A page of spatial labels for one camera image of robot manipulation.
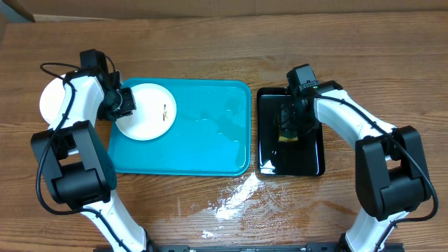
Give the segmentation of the yellow green sponge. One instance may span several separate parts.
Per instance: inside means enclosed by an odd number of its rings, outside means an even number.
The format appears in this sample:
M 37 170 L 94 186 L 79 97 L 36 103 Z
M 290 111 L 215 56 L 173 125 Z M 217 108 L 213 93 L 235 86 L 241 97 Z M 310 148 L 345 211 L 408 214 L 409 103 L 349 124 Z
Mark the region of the yellow green sponge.
M 289 142 L 289 141 L 297 141 L 298 135 L 296 131 L 291 130 L 280 130 L 279 131 L 279 142 Z

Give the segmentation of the white plate with stain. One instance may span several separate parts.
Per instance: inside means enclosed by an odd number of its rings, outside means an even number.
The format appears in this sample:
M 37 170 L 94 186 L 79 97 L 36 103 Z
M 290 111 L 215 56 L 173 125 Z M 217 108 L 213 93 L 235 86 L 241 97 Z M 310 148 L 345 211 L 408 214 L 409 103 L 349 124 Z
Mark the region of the white plate with stain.
M 50 125 L 57 117 L 62 102 L 64 101 L 65 89 L 62 80 L 55 78 L 46 85 L 39 100 L 39 111 L 42 118 Z

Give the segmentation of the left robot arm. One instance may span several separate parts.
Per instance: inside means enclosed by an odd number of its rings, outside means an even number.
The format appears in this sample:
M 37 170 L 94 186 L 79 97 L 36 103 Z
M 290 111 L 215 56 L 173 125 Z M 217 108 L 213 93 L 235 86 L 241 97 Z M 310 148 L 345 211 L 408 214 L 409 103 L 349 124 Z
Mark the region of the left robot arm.
M 115 122 L 136 109 L 132 91 L 122 86 L 111 58 L 95 49 L 80 52 L 80 65 L 56 74 L 39 101 L 45 131 L 33 134 L 31 147 L 38 162 L 36 196 L 57 216 L 82 214 L 99 229 L 112 251 L 156 251 L 147 231 L 120 200 L 113 162 L 95 123 Z

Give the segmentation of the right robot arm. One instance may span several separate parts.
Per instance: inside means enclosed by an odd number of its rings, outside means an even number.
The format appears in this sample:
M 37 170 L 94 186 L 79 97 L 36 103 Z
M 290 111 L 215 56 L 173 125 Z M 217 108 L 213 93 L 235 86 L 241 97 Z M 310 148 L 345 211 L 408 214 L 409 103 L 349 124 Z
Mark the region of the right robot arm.
M 419 132 L 397 128 L 358 105 L 335 81 L 320 83 L 308 64 L 287 75 L 290 99 L 275 118 L 279 142 L 297 142 L 323 123 L 355 150 L 361 209 L 336 251 L 384 251 L 400 223 L 424 222 L 439 209 Z

